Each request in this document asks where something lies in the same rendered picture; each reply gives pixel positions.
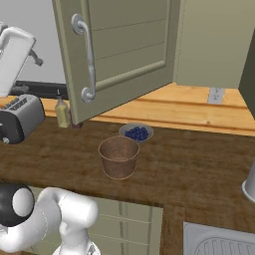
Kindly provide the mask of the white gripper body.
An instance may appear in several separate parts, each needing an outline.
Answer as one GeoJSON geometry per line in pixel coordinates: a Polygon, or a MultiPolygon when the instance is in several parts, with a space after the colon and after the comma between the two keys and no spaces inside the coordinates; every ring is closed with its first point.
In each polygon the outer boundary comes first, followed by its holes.
{"type": "Polygon", "coordinates": [[[16,27],[0,35],[0,98],[9,96],[35,43],[33,35],[16,27]]]}

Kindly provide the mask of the brown round basket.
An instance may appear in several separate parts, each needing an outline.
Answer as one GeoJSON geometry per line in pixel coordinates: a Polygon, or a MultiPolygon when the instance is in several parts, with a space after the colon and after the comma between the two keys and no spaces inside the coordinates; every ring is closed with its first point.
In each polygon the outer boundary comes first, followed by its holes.
{"type": "Polygon", "coordinates": [[[134,174],[139,145],[133,139],[115,135],[104,139],[98,149],[105,175],[114,180],[124,180],[134,174]]]}

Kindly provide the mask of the dark olive cabinet door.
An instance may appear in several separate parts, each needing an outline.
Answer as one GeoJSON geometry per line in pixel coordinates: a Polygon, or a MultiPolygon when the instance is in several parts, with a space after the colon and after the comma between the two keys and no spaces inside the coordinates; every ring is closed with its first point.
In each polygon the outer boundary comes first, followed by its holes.
{"type": "Polygon", "coordinates": [[[242,73],[239,92],[255,120],[255,41],[252,40],[244,70],[242,73]]]}

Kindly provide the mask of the silver and black toaster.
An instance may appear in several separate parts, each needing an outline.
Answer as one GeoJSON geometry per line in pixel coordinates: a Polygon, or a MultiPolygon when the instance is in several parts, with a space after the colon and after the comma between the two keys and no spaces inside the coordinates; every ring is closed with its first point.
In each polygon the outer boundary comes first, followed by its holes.
{"type": "Polygon", "coordinates": [[[41,100],[34,95],[20,95],[0,109],[0,141],[9,144],[25,140],[44,120],[41,100]]]}

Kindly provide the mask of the yellow oil bottle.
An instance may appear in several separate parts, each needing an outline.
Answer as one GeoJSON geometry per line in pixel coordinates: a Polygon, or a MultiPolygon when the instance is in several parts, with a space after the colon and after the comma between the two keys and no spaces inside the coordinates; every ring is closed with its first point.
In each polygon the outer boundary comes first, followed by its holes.
{"type": "Polygon", "coordinates": [[[69,107],[64,102],[60,92],[57,92],[57,104],[55,106],[58,125],[60,128],[68,128],[71,124],[69,107]]]}

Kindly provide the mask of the blue berries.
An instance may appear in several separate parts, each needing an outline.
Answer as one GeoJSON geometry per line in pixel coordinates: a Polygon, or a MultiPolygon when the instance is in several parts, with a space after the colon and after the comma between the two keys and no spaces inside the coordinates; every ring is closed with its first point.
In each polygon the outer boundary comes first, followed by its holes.
{"type": "Polygon", "coordinates": [[[145,127],[133,127],[125,132],[125,136],[130,137],[136,141],[143,141],[147,139],[148,132],[145,127]]]}

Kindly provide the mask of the grey bowl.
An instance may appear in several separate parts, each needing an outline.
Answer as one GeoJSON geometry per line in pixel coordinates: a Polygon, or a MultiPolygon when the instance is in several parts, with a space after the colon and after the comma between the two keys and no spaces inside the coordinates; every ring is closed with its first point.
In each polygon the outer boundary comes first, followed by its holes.
{"type": "Polygon", "coordinates": [[[147,139],[143,140],[143,141],[136,141],[138,143],[141,143],[141,142],[144,142],[144,141],[147,141],[149,140],[152,136],[153,136],[153,128],[148,126],[148,125],[145,125],[145,124],[136,124],[136,123],[129,123],[129,124],[126,124],[126,125],[123,125],[120,129],[119,129],[119,135],[123,135],[125,136],[125,132],[127,130],[130,130],[134,127],[140,127],[140,128],[146,128],[147,132],[148,132],[148,137],[147,139]]]}

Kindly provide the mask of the steel sink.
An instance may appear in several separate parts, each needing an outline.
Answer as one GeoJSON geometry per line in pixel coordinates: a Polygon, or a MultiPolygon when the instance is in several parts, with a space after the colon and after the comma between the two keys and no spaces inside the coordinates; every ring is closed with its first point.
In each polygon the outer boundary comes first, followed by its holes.
{"type": "Polygon", "coordinates": [[[255,234],[184,222],[183,255],[255,255],[255,234]]]}

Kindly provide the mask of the black wall strip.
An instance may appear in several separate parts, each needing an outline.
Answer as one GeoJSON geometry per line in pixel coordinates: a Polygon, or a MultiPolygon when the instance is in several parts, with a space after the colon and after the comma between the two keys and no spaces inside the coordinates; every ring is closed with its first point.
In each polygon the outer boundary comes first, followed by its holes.
{"type": "Polygon", "coordinates": [[[64,100],[67,100],[68,92],[65,84],[17,81],[11,90],[11,96],[20,96],[22,94],[34,95],[42,99],[55,99],[60,94],[64,100]]]}

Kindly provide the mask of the olive green wall cabinet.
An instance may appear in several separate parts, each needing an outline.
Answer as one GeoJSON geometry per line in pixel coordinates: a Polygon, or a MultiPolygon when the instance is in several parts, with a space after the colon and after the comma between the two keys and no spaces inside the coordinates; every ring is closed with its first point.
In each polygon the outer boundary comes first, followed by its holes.
{"type": "Polygon", "coordinates": [[[255,0],[181,0],[173,80],[239,87],[255,30],[255,0]]]}

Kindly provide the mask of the grey wall socket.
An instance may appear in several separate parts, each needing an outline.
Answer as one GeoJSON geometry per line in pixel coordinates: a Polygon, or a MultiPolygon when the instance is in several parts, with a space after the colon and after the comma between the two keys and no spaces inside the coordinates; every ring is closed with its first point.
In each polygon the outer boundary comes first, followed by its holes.
{"type": "Polygon", "coordinates": [[[222,88],[210,88],[207,102],[209,104],[220,105],[224,97],[225,90],[222,88]]]}

